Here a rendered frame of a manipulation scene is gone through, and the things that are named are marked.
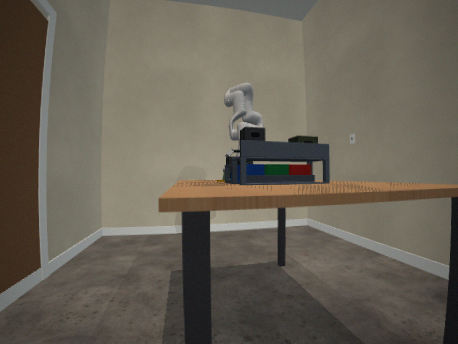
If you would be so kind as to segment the grey metal shelf rack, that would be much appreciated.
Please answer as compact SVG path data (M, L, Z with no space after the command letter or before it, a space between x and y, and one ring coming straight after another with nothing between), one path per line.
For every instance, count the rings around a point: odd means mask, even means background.
M240 161L240 183L238 182ZM246 161L307 162L312 175L246 175ZM323 161L323 182L315 182L313 162ZM232 180L230 178L232 168ZM241 157L225 165L225 183L240 185L330 184L329 144L241 140ZM247 177L247 180L246 180Z

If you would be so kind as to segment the blue open bin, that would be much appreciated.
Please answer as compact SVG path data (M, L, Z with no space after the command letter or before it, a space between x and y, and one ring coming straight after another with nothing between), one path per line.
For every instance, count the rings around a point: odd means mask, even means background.
M264 175L264 164L246 164L246 175ZM240 164L238 165L238 182L240 183Z

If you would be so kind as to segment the red bin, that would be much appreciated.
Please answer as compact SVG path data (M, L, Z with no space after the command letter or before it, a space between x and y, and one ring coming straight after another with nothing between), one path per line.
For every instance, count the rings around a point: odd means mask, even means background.
M311 165L289 165L289 175L311 175Z

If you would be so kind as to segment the green open bin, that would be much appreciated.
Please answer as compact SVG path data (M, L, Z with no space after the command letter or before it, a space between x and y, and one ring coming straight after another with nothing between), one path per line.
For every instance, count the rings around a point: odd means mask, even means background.
M265 175L289 175L289 164L265 164Z

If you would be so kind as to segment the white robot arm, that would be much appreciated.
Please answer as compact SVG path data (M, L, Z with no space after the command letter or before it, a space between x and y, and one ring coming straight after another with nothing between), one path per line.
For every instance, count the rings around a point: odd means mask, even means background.
M241 90L241 91L238 91L238 90ZM229 122L229 134L230 134L231 140L233 141L238 140L240 143L240 130L243 129L245 126L246 127L263 127L262 116L258 112L253 111L252 101L253 101L253 89L250 83L243 83L235 87L232 87L225 94L225 97L224 97L225 105L227 107L233 106L233 110L234 110L234 115L232 116ZM245 105L245 102L246 102L246 105ZM243 122L237 125L237 129L233 129L234 122L241 117L242 117ZM251 123L251 124L248 125L248 123ZM255 126L255 125L258 125L258 126ZM231 148L229 152L226 154L226 157L231 156L233 153L237 153L236 156L240 157L240 146L239 145L238 145L238 150L233 150Z

